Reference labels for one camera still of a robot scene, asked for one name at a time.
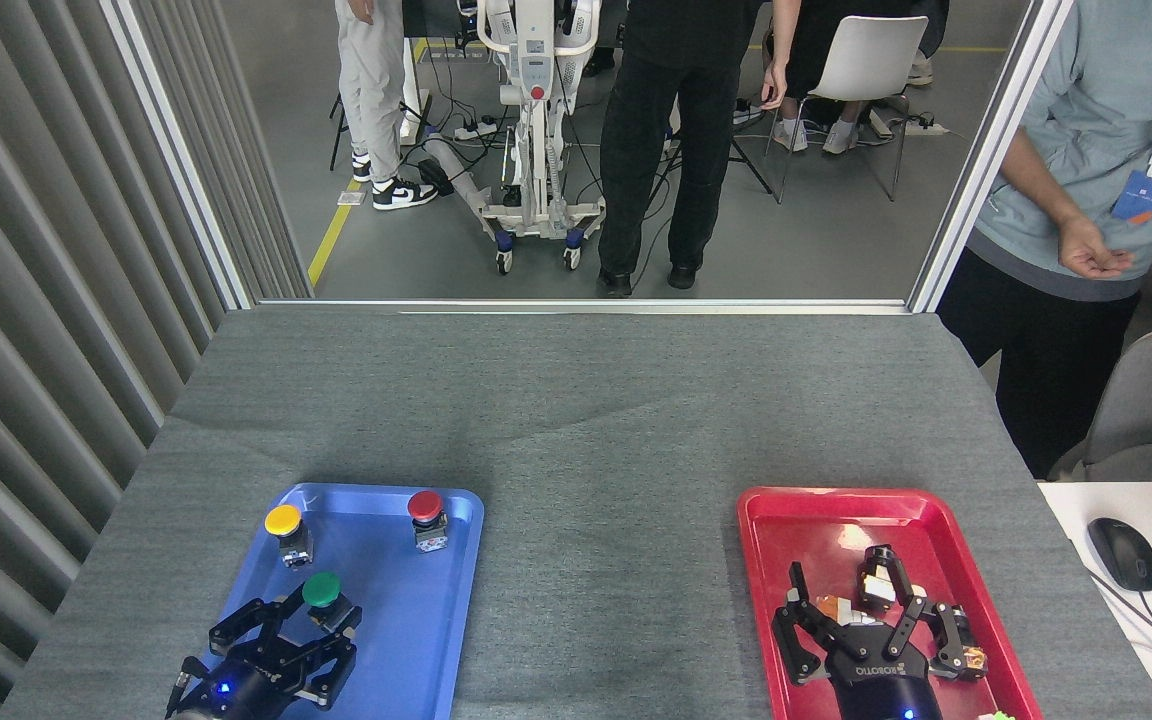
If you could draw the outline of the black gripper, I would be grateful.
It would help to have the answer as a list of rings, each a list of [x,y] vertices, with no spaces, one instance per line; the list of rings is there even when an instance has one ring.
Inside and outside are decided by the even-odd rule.
[[[838,642],[840,626],[810,602],[803,564],[791,562],[788,579],[786,602],[773,612],[772,629],[788,679],[794,685],[805,685],[823,673],[823,661],[803,647],[796,629],[804,629],[819,647],[829,651]],[[908,647],[919,621],[929,623],[935,642],[932,673],[946,679],[977,679],[977,641],[963,607],[931,600],[915,589],[895,551],[888,544],[876,544],[867,548],[867,607],[890,611],[895,602],[902,614],[890,638],[882,643],[882,653],[872,650],[863,661],[842,650],[826,655],[842,719],[941,719],[927,657]]]
[[[308,606],[323,637],[300,647],[283,637],[282,626],[305,605],[301,591],[274,601],[253,598],[212,626],[210,652],[225,660],[210,670],[185,657],[175,684],[175,717],[279,719],[297,697],[332,708],[355,667],[361,606]]]

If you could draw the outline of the person's right hand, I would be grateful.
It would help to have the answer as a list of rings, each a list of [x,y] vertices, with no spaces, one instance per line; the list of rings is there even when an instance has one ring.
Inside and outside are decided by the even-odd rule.
[[[1134,265],[1135,256],[1108,249],[1097,223],[1078,215],[1059,223],[1059,260],[1076,275],[1098,281],[1123,274]]]

